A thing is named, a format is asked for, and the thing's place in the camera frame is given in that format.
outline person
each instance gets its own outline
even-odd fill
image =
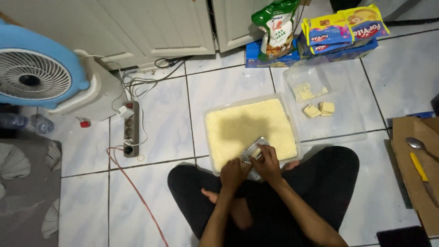
[[[275,148],[259,148],[262,158],[248,166],[230,160],[219,178],[191,165],[170,171],[169,189],[199,246],[347,247],[338,230],[355,187],[357,155],[326,147],[282,172]],[[252,167],[264,182],[246,180]]]

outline power strip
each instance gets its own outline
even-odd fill
[[[127,101],[123,103],[124,106],[130,108],[134,111],[134,114],[125,119],[125,124],[123,125],[123,140],[130,144],[139,143],[139,102],[137,101]],[[127,158],[139,156],[139,145],[130,146],[125,142],[123,143],[123,155]]]

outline yellow knife handle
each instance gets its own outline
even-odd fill
[[[419,163],[416,155],[413,152],[410,152],[410,158],[412,159],[414,167],[416,168],[417,172],[421,176],[422,181],[428,182],[427,175],[425,175],[424,169],[422,169],[421,164]]]

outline plastic bottle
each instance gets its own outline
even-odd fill
[[[55,124],[41,114],[32,115],[30,119],[37,134],[49,134],[54,130]]]
[[[26,127],[28,118],[13,113],[0,113],[0,128],[19,130]]]

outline green snack bag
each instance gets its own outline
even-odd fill
[[[252,14],[252,22],[265,32],[258,59],[267,61],[295,51],[294,15],[300,0],[275,0]]]

